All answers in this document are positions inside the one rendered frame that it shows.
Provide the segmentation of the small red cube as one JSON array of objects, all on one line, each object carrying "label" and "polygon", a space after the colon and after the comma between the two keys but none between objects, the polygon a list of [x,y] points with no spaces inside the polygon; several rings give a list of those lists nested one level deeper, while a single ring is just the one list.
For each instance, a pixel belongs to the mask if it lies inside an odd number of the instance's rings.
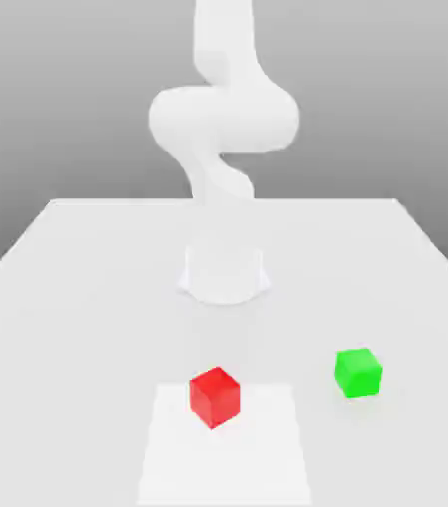
[{"label": "small red cube", "polygon": [[237,416],[241,411],[241,386],[221,367],[215,367],[189,382],[191,410],[210,429]]}]

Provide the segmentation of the small green cube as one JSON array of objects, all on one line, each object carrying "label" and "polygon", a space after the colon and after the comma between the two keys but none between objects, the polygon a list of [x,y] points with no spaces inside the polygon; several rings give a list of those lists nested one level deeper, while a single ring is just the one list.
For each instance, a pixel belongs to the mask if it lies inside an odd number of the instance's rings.
[{"label": "small green cube", "polygon": [[377,395],[383,367],[368,348],[336,353],[334,378],[346,398]]}]

